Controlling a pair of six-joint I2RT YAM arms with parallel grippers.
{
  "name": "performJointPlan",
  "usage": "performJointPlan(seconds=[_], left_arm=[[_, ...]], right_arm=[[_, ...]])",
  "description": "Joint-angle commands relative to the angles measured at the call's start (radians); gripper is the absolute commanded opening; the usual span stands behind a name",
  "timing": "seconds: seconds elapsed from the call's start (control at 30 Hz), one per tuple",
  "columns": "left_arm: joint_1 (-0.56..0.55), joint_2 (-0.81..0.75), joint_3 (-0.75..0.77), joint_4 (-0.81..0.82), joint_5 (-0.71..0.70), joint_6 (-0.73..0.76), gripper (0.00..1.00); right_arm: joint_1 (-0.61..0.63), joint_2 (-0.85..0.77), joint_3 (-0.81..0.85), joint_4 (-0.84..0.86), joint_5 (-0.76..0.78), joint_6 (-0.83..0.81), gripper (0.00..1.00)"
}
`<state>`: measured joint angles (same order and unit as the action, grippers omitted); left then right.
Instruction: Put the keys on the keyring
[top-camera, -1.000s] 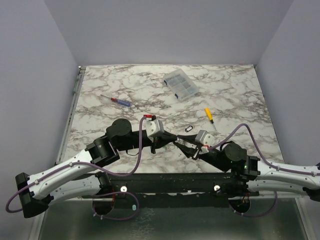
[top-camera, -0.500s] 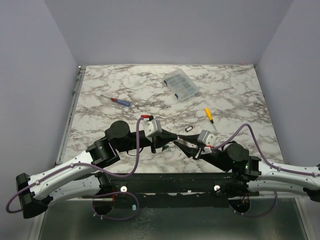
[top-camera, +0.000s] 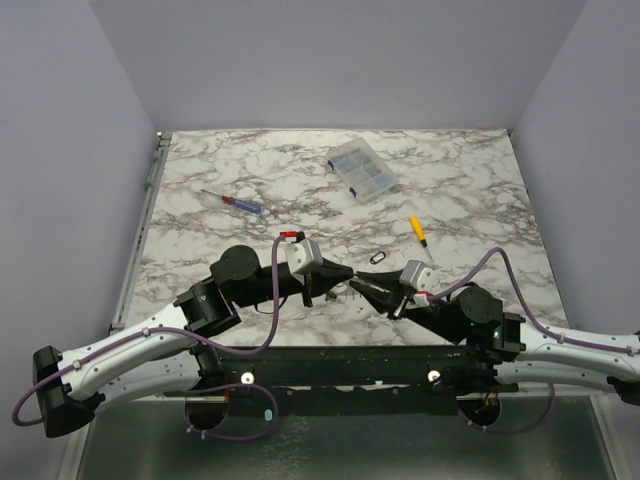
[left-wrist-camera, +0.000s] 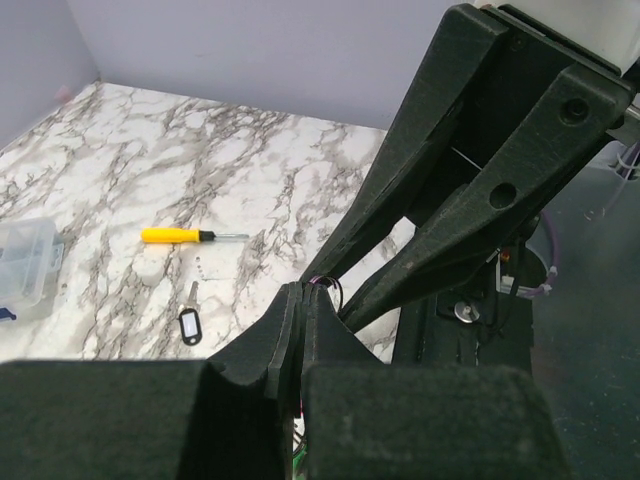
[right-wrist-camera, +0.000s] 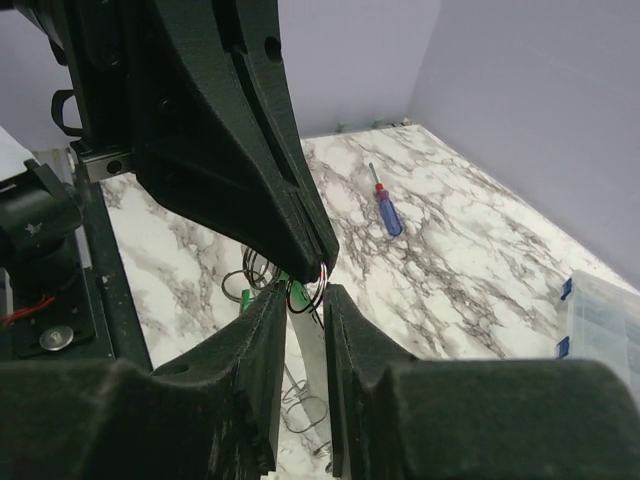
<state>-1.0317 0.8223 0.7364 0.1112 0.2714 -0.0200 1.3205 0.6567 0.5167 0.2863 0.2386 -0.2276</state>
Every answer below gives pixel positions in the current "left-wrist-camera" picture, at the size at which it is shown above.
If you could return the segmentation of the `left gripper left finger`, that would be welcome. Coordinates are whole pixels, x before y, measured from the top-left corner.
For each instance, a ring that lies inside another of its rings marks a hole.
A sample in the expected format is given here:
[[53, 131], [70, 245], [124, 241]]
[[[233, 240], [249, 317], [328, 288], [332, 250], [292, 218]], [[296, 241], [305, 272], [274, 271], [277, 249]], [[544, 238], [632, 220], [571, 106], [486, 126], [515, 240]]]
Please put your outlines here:
[[301, 283], [205, 360], [1, 367], [5, 479], [288, 479]]

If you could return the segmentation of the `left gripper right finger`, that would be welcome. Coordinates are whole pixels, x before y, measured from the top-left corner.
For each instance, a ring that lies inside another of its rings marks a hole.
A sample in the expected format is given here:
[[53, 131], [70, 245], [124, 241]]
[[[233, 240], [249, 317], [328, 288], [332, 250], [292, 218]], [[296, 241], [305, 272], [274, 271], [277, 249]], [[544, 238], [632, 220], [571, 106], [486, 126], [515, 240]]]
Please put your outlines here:
[[549, 406], [506, 367], [379, 361], [307, 285], [302, 408], [310, 479], [568, 479]]

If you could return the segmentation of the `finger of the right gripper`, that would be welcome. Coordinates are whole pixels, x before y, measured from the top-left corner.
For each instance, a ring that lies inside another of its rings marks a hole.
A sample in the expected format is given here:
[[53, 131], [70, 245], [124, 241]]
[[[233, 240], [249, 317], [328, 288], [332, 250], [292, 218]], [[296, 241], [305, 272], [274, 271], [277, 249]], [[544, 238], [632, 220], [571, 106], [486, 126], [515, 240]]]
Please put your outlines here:
[[343, 276], [402, 218], [423, 227], [515, 128], [512, 3], [449, 8], [355, 200], [302, 274]]
[[558, 74], [484, 169], [372, 275], [342, 319], [360, 330], [388, 311], [461, 285], [587, 162], [632, 92], [586, 68]]

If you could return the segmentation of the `small split keyring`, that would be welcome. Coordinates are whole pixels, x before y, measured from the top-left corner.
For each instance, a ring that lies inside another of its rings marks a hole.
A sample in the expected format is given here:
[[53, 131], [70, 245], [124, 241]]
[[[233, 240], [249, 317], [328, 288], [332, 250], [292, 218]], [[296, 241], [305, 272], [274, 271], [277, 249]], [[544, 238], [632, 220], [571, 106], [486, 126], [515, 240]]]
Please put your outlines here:
[[331, 276], [316, 275], [311, 278], [310, 283], [319, 285], [328, 292], [334, 310], [339, 313], [344, 305], [344, 290], [340, 281]]

